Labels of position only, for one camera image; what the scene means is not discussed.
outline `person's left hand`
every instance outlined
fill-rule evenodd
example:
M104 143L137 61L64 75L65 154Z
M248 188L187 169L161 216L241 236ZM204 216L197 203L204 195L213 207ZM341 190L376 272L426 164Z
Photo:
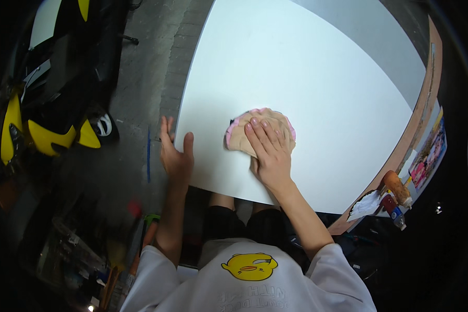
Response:
M161 117L161 163L168 174L170 183L189 185L194 166L194 135L192 132L186 134L184 137L184 152L181 153L175 149L172 143L175 136L174 134L170 135L172 124L173 117L169 117L168 120L165 116Z

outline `white tabletop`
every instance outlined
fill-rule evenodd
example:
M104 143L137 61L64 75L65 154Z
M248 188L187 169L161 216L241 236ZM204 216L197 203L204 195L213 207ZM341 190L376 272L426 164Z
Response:
M316 211L342 214L401 137L411 109L347 36L288 0L216 0L187 77L175 145L194 133L191 185L273 203L250 157L224 148L229 121L253 108L296 131L291 177Z

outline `t-shirt sleeve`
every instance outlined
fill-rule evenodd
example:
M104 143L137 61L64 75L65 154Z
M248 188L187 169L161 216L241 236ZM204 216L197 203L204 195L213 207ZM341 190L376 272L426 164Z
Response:
M179 276L173 263L156 247L145 246L134 285L120 311L152 311L179 285Z
M351 305L357 310L376 311L366 285L349 265L340 245L329 244L321 248L306 276L321 290L352 301Z

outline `cartoon duck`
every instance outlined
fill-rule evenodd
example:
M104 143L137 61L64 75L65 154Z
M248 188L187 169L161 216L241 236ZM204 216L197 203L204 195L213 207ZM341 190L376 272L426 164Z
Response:
M243 281L262 281L272 275L277 262L264 253L235 254L222 268L231 272L232 276Z

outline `blue bottle label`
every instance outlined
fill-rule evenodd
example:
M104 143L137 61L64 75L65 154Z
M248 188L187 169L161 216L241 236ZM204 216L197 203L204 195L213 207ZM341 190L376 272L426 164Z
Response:
M392 211L392 214L390 214L390 217L395 220L400 215L402 215L402 211L400 211L399 207L395 207Z

